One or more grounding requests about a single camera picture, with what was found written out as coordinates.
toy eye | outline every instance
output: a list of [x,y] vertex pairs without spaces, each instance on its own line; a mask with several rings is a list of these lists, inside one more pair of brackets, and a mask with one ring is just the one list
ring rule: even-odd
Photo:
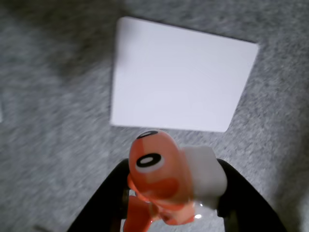
[[136,161],[135,168],[140,173],[150,173],[159,168],[164,164],[164,158],[157,153],[150,153],[148,155],[140,157]]
[[141,139],[143,137],[153,135],[153,134],[158,134],[158,132],[155,130],[150,130],[150,131],[144,132],[143,134],[139,135],[139,137],[137,137],[136,139]]

gray carpet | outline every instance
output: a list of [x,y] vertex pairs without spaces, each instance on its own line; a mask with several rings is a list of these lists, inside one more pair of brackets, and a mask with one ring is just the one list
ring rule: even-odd
[[[308,13],[306,0],[1,0],[0,231],[64,232],[144,130],[109,125],[121,15],[259,43],[226,133],[168,132],[212,146],[288,231],[309,231]],[[222,232],[223,222],[151,231]]]

white sheet of paper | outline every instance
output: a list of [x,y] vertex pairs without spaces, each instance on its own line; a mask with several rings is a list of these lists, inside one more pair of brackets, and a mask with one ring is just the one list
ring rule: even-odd
[[123,17],[111,123],[224,132],[257,52],[254,43]]

toy head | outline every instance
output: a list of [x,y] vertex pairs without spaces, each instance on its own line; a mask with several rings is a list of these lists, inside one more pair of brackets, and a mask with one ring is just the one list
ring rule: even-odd
[[133,142],[130,177],[140,194],[167,209],[192,199],[192,181],[185,155],[167,133],[151,130]]

orange toy figure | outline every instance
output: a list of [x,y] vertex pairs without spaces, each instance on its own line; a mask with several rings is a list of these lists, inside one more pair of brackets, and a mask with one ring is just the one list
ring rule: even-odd
[[168,225],[194,221],[193,186],[183,151],[172,137],[160,130],[141,134],[129,155],[129,197],[124,232],[145,232],[152,221]]

